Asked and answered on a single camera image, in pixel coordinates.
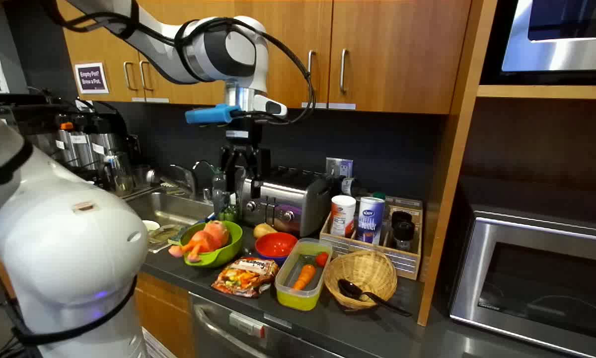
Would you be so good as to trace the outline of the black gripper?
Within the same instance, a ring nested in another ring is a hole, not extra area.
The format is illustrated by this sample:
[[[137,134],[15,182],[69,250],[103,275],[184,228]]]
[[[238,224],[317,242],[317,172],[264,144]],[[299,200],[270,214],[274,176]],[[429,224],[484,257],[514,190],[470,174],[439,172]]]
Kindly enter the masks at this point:
[[[262,126],[254,120],[234,120],[224,130],[226,146],[220,150],[220,172],[226,190],[236,190],[236,168],[242,166],[252,182],[264,180],[270,170],[270,152],[260,148]]]

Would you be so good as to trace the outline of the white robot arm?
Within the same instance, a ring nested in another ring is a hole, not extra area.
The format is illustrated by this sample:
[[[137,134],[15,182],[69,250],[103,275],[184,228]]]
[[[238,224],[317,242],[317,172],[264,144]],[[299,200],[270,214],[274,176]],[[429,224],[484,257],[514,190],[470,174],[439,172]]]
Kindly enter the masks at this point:
[[[248,17],[178,27],[137,0],[67,0],[79,15],[49,19],[73,33],[103,29],[174,84],[222,82],[228,114],[282,116],[266,96],[270,43]],[[0,263],[17,299],[13,337],[33,358],[144,358],[133,305],[146,232],[117,196],[73,176],[0,120]]]

